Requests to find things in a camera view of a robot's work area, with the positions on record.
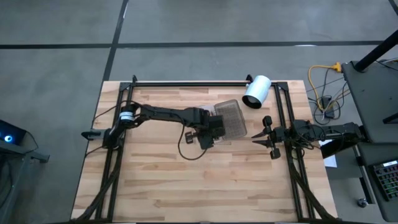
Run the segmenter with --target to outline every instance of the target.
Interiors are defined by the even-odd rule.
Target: wooden table
[[[104,82],[96,114],[116,104],[120,82]],[[303,81],[288,81],[295,119],[312,120]],[[134,88],[132,99],[152,106],[186,108],[237,99],[248,134],[208,150],[197,161],[180,157],[177,141],[182,125],[147,121],[126,134],[114,222],[276,222],[296,221],[285,149],[271,160],[270,149],[251,142],[263,129],[261,120],[271,115],[280,126],[275,93],[271,89],[259,110],[241,101],[244,87],[145,87]],[[285,117],[288,118],[284,103]],[[114,111],[99,117],[94,128],[111,127]],[[88,150],[100,146],[92,141]],[[201,153],[198,143],[181,148],[186,156]],[[78,217],[98,193],[106,150],[90,154],[84,162],[72,211]],[[311,190],[336,217],[329,181],[318,149],[305,150],[305,167]],[[307,208],[300,191],[303,212]],[[104,211],[107,210],[105,199]]]

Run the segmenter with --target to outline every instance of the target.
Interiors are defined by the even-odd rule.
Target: gray concrete floor
[[[0,44],[111,43],[122,0],[0,0]],[[119,42],[382,40],[398,16],[387,0],[130,0]],[[118,49],[110,80],[305,80],[315,64],[358,60],[374,46]],[[398,48],[384,58],[396,57]],[[13,223],[69,219],[109,49],[0,50],[0,119],[51,154],[32,163]],[[316,86],[325,70],[313,71]],[[342,74],[330,72],[328,81]],[[328,85],[334,95],[343,80]],[[332,124],[360,123],[352,97]],[[356,179],[330,180],[340,218],[383,222],[358,208]]]

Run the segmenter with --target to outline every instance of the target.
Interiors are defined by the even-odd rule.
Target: keyboard
[[[385,200],[398,200],[398,160],[373,165],[374,175],[379,180],[379,189]]]

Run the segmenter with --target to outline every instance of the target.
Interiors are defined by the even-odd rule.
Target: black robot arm
[[[202,149],[213,147],[214,139],[225,135],[222,116],[210,116],[208,110],[202,108],[176,110],[133,103],[122,107],[116,124],[105,131],[103,147],[107,149],[118,147],[118,139],[125,130],[136,128],[151,119],[178,122],[188,128],[194,128],[195,134],[185,135],[187,143],[192,143],[192,138],[197,137]]]
[[[366,136],[361,128],[354,123],[346,123],[334,126],[317,126],[310,121],[295,120],[288,129],[284,127],[271,128],[270,116],[265,116],[263,121],[264,129],[261,133],[252,138],[259,138],[268,135],[267,140],[253,141],[272,149],[271,157],[277,159],[280,156],[279,149],[275,143],[289,141],[294,147],[305,147],[313,149],[311,142],[332,140],[321,147],[324,158],[337,152],[352,147],[358,142],[366,141]]]

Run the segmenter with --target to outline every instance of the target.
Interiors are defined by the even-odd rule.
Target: electronic device
[[[0,120],[0,141],[19,146],[25,134],[25,130]]]
[[[370,166],[379,190],[387,201],[398,200],[398,160],[383,162]]]

